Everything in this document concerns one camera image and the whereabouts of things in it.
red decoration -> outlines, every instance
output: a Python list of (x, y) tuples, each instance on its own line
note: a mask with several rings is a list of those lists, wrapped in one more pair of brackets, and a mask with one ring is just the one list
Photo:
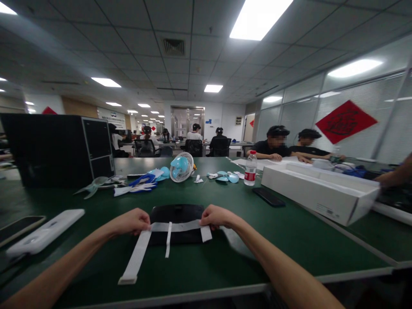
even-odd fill
[(50, 107), (46, 107), (42, 112), (43, 115), (57, 115), (57, 113), (52, 110)]
[(319, 120), (316, 125), (332, 144), (336, 144), (375, 123), (375, 118), (349, 100)]

black pad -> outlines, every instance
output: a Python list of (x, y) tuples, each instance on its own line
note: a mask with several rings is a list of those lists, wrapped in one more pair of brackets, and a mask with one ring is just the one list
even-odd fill
[[(202, 218), (204, 212), (202, 205), (176, 204), (153, 207), (150, 214), (150, 222), (186, 223)], [(153, 232), (149, 245), (165, 245), (167, 232)], [(203, 243), (200, 229), (170, 234), (170, 244)]]

white shirt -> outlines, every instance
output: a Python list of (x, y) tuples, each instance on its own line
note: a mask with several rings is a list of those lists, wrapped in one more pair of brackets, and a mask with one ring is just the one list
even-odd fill
[(200, 139), (203, 140), (202, 136), (196, 132), (189, 132), (186, 136), (187, 139)]
[(121, 137), (118, 134), (112, 134), (112, 144), (115, 150), (119, 150), (119, 144), (118, 144), (119, 140), (123, 140), (123, 137)]
[[(140, 139), (145, 139), (145, 134), (140, 135)], [(153, 144), (154, 144), (155, 146), (160, 145), (155, 136), (151, 135), (151, 136), (150, 136), (150, 139), (153, 141)]]

plastic bottle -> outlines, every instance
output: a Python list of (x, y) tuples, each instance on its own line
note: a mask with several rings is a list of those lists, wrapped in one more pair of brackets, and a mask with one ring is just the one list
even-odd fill
[(258, 166), (258, 160), (256, 159), (256, 151), (251, 150), (248, 159), (246, 160), (246, 172), (245, 185), (254, 185), (254, 179), (256, 178), (256, 167)]

cardboard box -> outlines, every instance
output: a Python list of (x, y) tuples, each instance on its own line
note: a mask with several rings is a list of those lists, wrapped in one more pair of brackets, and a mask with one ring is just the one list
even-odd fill
[(262, 185), (348, 226), (366, 215), (379, 183), (296, 163), (266, 166)]

